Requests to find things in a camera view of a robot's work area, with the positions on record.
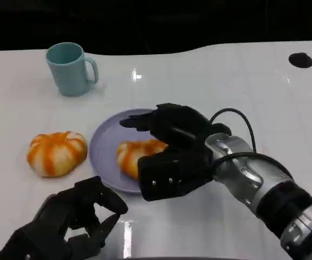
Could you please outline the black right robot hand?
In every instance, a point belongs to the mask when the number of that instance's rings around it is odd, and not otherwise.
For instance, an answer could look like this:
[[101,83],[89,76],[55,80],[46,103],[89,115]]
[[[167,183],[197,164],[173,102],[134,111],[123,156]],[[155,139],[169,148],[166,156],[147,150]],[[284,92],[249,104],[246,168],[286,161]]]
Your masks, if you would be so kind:
[[121,120],[120,125],[138,132],[150,132],[169,146],[184,150],[203,144],[213,134],[232,134],[228,126],[213,124],[197,110],[173,103],[159,104],[145,114],[130,115]]

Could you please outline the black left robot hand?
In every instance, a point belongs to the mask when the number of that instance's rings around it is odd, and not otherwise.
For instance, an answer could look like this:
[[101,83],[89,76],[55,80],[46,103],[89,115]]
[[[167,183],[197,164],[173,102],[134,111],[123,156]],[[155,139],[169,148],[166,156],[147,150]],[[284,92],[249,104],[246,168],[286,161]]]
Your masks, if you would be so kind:
[[105,186],[99,176],[95,176],[49,196],[34,220],[50,228],[61,239],[68,229],[84,228],[85,234],[64,242],[71,249],[71,259],[87,259],[100,253],[120,216],[127,211],[126,203]]

